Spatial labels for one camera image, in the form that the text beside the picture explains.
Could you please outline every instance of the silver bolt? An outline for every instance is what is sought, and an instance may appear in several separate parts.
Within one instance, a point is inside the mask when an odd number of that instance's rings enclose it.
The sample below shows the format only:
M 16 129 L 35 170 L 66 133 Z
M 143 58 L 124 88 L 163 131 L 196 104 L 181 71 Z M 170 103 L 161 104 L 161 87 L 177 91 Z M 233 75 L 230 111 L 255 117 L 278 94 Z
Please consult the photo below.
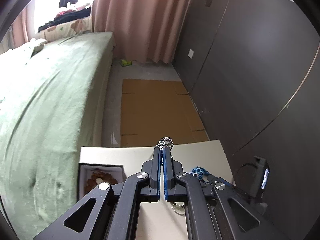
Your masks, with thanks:
M 141 171 L 141 172 L 139 172 L 138 174 L 137 174 L 137 177 L 139 178 L 139 179 L 144 179 L 144 178 L 146 178 L 148 176 L 148 173 L 146 173 L 146 172 L 144 172 L 144 171 Z
M 187 176 L 187 173 L 186 173 L 186 172 L 179 172 L 179 173 L 177 174 L 177 177 L 178 177 L 179 179 L 184 179 L 186 176 Z
M 101 189 L 101 190 L 106 190 L 106 189 L 109 188 L 109 183 L 102 182 L 102 183 L 99 184 L 98 188 Z
M 224 185 L 222 182 L 218 182 L 216 183 L 215 187 L 218 190 L 224 190 L 226 188 L 226 185 Z

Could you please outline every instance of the white wall socket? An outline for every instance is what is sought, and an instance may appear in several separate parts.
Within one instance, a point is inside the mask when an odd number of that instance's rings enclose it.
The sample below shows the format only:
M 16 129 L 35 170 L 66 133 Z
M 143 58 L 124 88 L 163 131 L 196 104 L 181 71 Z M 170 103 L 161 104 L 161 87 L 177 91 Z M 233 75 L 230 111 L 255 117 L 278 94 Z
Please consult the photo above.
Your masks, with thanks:
M 193 57 L 193 53 L 194 51 L 192 49 L 189 50 L 189 53 L 188 53 L 188 57 L 189 58 L 192 58 Z

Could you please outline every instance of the curtain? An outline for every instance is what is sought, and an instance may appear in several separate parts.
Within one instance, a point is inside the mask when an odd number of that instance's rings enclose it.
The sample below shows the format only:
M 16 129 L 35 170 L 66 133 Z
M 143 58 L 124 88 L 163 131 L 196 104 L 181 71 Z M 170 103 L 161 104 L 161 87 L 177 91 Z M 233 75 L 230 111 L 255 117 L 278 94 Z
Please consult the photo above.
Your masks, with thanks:
M 27 33 L 27 8 L 24 8 L 12 23 L 12 32 L 15 48 L 29 41 Z
M 112 31 L 115 56 L 172 61 L 188 0 L 94 0 L 94 32 Z

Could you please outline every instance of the green object on floor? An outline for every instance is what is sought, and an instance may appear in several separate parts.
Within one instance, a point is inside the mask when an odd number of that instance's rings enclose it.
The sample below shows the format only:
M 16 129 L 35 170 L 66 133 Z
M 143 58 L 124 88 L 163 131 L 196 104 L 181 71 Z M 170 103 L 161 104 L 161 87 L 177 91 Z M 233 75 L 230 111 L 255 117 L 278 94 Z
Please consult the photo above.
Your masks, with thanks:
M 127 61 L 125 59 L 121 59 L 120 60 L 120 64 L 121 64 L 122 67 L 126 67 L 126 66 L 132 65 L 132 61 Z

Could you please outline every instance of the bed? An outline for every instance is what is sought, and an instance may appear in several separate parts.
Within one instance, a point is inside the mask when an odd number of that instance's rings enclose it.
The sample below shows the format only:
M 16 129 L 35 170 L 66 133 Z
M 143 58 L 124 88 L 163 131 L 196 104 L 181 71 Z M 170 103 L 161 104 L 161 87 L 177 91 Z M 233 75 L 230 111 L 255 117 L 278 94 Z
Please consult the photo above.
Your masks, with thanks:
M 80 148 L 101 145 L 113 48 L 111 32 L 63 38 L 15 73 L 0 110 L 0 194 L 21 240 L 76 203 Z

